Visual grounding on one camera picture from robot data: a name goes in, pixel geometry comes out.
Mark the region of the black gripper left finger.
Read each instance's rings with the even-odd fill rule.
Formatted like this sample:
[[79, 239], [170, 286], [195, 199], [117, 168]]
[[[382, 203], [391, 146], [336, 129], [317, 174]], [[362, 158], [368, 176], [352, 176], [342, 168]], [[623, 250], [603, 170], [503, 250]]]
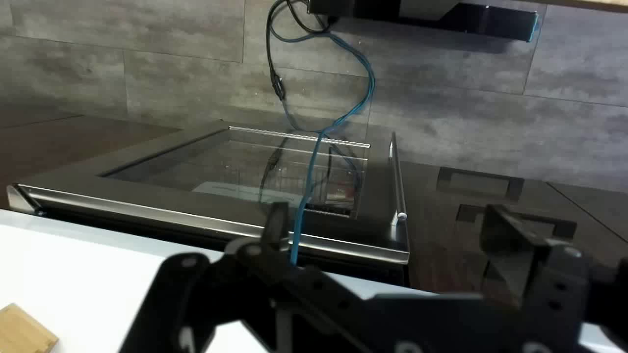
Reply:
[[217, 325], [207, 290], [225, 264], [203, 252], [168, 256], [144, 296], [121, 353], [205, 353]]

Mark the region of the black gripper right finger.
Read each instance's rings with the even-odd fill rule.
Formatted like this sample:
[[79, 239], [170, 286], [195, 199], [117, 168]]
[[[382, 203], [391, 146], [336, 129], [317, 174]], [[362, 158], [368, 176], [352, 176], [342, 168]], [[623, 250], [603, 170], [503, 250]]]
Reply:
[[490, 203], [482, 248], [521, 299], [511, 347], [519, 353], [578, 353], [590, 297], [590, 260], [525, 225], [517, 211]]

